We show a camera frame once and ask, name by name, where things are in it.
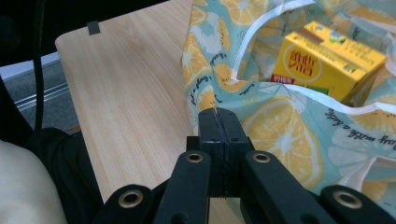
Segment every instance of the fabric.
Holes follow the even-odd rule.
[[[191,125],[233,111],[258,150],[316,194],[342,184],[396,217],[396,7],[367,0],[194,0],[182,57]],[[268,82],[284,36],[318,21],[388,55],[365,106]]]
[[[59,192],[68,223],[92,223],[103,206],[81,133],[43,129],[26,146],[45,164]]]
[[[0,223],[67,223],[58,192],[32,152],[0,141]]]

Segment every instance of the carton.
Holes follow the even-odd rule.
[[[386,59],[381,52],[312,21],[285,37],[271,81],[304,86],[359,106]]]

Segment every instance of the wooden surface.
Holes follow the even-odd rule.
[[[180,57],[191,0],[171,0],[64,34],[56,46],[102,197],[169,178],[192,135]],[[211,223],[239,223],[212,200]]]

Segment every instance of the cloth bag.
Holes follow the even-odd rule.
[[[191,125],[209,107],[233,111],[257,150],[307,189],[356,189],[396,217],[396,2],[194,0],[182,57]],[[362,107],[267,82],[284,36],[318,21],[388,55]]]

